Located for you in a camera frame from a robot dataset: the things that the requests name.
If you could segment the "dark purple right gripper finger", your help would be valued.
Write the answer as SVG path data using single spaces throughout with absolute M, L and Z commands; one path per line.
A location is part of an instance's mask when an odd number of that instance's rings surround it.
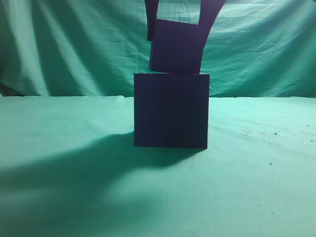
M 198 22 L 199 38 L 197 45 L 204 47 L 210 33 L 210 30 L 219 13 L 218 0 L 201 0 L 200 1 L 200 16 Z

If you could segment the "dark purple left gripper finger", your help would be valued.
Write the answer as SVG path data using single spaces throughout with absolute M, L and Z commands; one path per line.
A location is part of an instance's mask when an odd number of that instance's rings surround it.
M 145 0 L 147 17 L 147 40 L 151 41 L 154 36 L 159 0 Z

